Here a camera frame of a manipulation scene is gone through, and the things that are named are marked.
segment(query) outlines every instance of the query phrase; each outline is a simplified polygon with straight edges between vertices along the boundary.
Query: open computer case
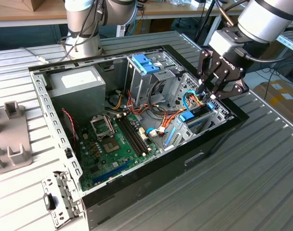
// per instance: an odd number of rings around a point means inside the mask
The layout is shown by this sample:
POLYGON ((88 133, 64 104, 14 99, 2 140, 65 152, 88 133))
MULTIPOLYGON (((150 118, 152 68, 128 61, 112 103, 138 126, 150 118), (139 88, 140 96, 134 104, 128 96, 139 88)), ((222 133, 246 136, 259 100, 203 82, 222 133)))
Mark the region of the open computer case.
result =
POLYGON ((56 228, 79 216, 99 226, 213 154, 248 119, 230 99, 202 103, 197 70, 171 46, 29 71, 64 164, 42 181, 56 228))

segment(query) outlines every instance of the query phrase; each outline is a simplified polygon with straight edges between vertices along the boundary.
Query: aluminum profile table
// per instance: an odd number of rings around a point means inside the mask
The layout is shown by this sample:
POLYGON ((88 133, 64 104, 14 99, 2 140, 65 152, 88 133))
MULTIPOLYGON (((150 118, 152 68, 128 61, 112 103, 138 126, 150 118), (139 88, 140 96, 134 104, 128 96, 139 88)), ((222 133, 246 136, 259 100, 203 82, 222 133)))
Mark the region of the aluminum profile table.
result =
MULTIPOLYGON (((199 47, 177 32, 103 39, 107 53, 170 44, 194 66, 199 47)), ((59 45, 31 48, 51 62, 59 45)), ((0 175, 0 231, 54 230, 40 184, 62 169, 27 67, 40 62, 23 50, 0 51, 0 107, 27 109, 34 163, 0 175)), ((293 125, 252 92, 234 102, 249 120, 210 158, 111 218, 97 231, 293 230, 293 125)), ((63 227, 87 230, 83 218, 63 227)))
POLYGON ((277 41, 287 48, 293 50, 293 31, 283 32, 278 38, 277 41))

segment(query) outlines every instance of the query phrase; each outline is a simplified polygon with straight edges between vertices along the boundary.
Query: blue latch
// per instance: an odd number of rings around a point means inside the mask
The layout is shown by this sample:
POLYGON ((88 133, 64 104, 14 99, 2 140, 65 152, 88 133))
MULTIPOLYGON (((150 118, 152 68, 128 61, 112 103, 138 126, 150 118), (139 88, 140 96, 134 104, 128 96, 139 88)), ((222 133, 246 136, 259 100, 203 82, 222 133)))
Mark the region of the blue latch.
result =
POLYGON ((211 102, 208 102, 208 107, 213 110, 215 108, 214 104, 212 104, 211 102))
POLYGON ((187 111, 187 112, 183 112, 181 115, 180 115, 180 119, 184 122, 184 121, 187 121, 191 118, 195 117, 190 111, 187 111))
POLYGON ((144 54, 133 55, 132 59, 145 74, 151 74, 160 70, 144 54))

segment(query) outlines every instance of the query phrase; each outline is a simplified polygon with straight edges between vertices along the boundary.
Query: blue cable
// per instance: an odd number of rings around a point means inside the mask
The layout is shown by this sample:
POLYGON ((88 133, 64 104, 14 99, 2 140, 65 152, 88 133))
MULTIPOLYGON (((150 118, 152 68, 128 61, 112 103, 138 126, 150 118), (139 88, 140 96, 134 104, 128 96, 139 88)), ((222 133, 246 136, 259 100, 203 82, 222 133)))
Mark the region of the blue cable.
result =
POLYGON ((155 128, 149 128, 148 130, 146 130, 146 134, 148 134, 150 131, 155 130, 155 128))
POLYGON ((195 92, 194 90, 188 90, 188 91, 186 91, 185 94, 183 95, 183 104, 184 104, 185 108, 186 108, 187 110, 189 110, 189 107, 188 107, 187 104, 186 104, 186 95, 187 95, 187 93, 193 93, 193 94, 196 95, 196 96, 197 96, 197 94, 196 94, 196 92, 195 92))
POLYGON ((128 34, 128 36, 132 34, 133 30, 135 29, 135 26, 136 26, 136 20, 133 21, 133 28, 132 28, 132 31, 128 34))
POLYGON ((155 128, 149 128, 148 130, 146 130, 146 133, 148 134, 150 131, 154 130, 155 128))

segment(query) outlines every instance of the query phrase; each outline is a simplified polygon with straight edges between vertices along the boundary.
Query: cardboard box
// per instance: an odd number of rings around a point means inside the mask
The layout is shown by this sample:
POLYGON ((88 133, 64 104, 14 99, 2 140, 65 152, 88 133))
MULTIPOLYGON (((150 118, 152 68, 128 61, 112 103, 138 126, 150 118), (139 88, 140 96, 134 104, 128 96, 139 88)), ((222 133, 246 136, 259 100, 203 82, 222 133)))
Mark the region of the cardboard box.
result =
POLYGON ((44 0, 0 0, 0 6, 17 8, 25 11, 35 11, 44 0))
MULTIPOLYGON (((261 98, 266 93, 267 82, 253 89, 261 98)), ((268 87, 266 101, 285 118, 293 122, 293 87, 284 80, 271 81, 268 87)))

